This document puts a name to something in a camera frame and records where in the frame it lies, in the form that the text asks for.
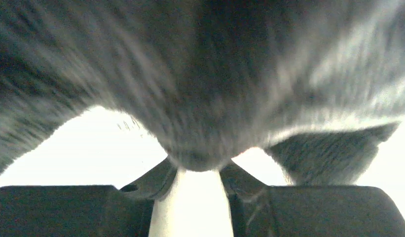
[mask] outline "cat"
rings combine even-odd
[[[405,119],[405,0],[0,0],[0,174],[96,105],[177,167],[352,183]]]

